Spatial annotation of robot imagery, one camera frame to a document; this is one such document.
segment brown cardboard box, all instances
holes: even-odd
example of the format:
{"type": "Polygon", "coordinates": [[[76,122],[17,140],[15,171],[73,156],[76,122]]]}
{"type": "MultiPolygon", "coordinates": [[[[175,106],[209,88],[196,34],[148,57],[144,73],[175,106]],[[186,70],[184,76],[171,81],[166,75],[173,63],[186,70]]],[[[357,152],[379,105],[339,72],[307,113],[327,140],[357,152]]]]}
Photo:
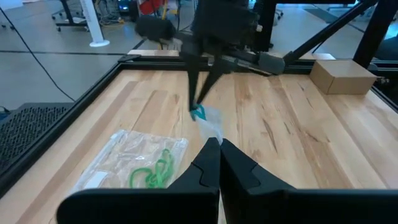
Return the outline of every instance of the brown cardboard box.
{"type": "Polygon", "coordinates": [[[318,60],[310,78],[326,94],[366,94],[376,76],[352,60],[318,60]]]}

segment plastic bag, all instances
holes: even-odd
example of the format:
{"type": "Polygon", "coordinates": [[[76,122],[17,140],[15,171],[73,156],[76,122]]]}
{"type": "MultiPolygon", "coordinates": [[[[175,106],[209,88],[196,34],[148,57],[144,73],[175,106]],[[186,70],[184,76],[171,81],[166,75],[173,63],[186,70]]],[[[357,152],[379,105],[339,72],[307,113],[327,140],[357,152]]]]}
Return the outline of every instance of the plastic bag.
{"type": "Polygon", "coordinates": [[[119,130],[82,173],[72,193],[91,188],[166,188],[176,178],[186,139],[119,130]]]}
{"type": "Polygon", "coordinates": [[[192,116],[198,123],[200,136],[205,142],[208,138],[216,137],[220,145],[223,143],[223,121],[219,110],[199,105],[192,116]]]}

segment gray floor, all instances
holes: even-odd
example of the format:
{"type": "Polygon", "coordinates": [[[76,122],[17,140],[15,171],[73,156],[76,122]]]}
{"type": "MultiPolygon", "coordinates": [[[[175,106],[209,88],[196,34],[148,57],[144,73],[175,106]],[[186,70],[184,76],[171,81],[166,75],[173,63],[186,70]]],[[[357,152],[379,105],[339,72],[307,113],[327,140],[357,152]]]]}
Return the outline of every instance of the gray floor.
{"type": "MultiPolygon", "coordinates": [[[[327,26],[321,19],[307,13],[303,4],[281,4],[283,18],[272,31],[274,52],[288,52],[327,26]]],[[[59,1],[26,4],[6,13],[22,34],[37,58],[58,85],[73,98],[78,98],[142,39],[134,32],[134,24],[103,27],[103,34],[111,44],[89,47],[91,36],[84,28],[62,27],[57,32],[51,14],[62,9],[59,1]]],[[[181,25],[193,19],[192,1],[182,8],[181,25]]],[[[169,16],[176,24],[177,19],[169,16]]],[[[363,33],[346,26],[327,40],[318,52],[330,53],[336,58],[352,58],[363,33]]],[[[157,49],[157,44],[144,42],[139,49],[157,49]]],[[[15,31],[0,28],[0,105],[14,109],[27,102],[66,102],[44,71],[30,54],[11,53],[27,49],[15,31]]]]}

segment red object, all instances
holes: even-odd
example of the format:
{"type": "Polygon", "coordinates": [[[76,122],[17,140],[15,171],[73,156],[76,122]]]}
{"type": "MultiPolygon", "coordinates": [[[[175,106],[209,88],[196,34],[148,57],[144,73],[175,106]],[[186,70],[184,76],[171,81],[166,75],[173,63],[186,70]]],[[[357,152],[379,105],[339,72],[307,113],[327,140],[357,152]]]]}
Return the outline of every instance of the red object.
{"type": "Polygon", "coordinates": [[[149,15],[158,10],[163,5],[163,0],[146,0],[139,5],[139,10],[143,15],[149,15]]]}

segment wooden table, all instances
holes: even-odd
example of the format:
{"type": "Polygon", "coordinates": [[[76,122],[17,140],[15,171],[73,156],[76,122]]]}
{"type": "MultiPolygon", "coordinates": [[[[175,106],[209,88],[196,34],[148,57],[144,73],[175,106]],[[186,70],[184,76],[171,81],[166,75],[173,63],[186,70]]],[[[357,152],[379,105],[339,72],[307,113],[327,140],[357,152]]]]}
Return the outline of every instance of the wooden table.
{"type": "MultiPolygon", "coordinates": [[[[59,203],[121,128],[187,138],[182,173],[204,143],[187,83],[185,72],[122,71],[3,196],[1,223],[55,223],[59,203]]],[[[306,75],[234,73],[204,105],[221,110],[225,138],[296,188],[398,187],[398,115],[372,92],[326,96],[306,75]]]]}

